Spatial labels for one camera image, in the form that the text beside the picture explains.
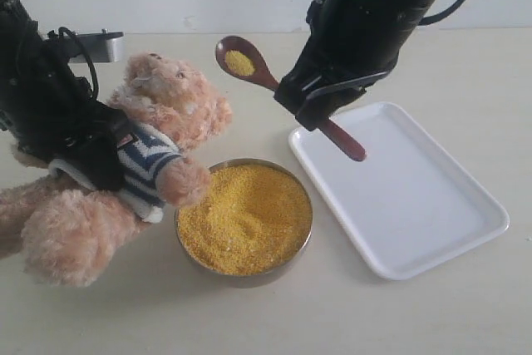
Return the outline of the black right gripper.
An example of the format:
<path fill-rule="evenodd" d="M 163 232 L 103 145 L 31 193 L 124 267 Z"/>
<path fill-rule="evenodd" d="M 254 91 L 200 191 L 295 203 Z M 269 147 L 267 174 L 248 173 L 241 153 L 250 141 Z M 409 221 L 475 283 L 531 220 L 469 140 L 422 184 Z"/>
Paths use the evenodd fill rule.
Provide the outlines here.
<path fill-rule="evenodd" d="M 274 99 L 313 131 L 366 93 L 397 64 L 420 22 L 420 5 L 404 0 L 314 0 L 310 36 Z"/>

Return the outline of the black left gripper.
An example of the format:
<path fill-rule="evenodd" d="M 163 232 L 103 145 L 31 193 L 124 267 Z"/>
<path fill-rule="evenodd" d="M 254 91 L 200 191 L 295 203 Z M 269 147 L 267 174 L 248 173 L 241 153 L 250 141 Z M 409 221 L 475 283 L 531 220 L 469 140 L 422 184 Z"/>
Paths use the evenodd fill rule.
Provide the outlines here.
<path fill-rule="evenodd" d="M 117 192 L 125 179 L 116 147 L 129 134 L 129 118 L 99 94 L 95 78 L 3 76 L 1 130 L 40 161 L 65 158 L 86 188 Z"/>

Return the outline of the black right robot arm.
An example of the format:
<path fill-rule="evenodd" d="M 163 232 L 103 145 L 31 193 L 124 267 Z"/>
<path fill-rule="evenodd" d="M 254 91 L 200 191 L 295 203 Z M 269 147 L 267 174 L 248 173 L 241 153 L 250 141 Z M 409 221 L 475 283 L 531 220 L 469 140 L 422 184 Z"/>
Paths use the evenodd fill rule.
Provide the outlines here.
<path fill-rule="evenodd" d="M 388 75 L 402 45 L 435 0 L 314 0 L 311 28 L 275 100 L 312 131 Z"/>

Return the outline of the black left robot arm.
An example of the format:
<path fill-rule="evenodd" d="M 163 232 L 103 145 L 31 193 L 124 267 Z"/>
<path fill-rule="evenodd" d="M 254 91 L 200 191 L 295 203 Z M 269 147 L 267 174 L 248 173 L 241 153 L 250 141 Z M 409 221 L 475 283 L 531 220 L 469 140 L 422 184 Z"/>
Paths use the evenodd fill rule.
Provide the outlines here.
<path fill-rule="evenodd" d="M 20 0 L 1 0 L 1 129 L 18 149 L 91 190 L 125 184 L 118 144 L 131 131 L 126 114 L 98 99 L 95 65 L 123 54 L 123 32 L 43 37 Z"/>

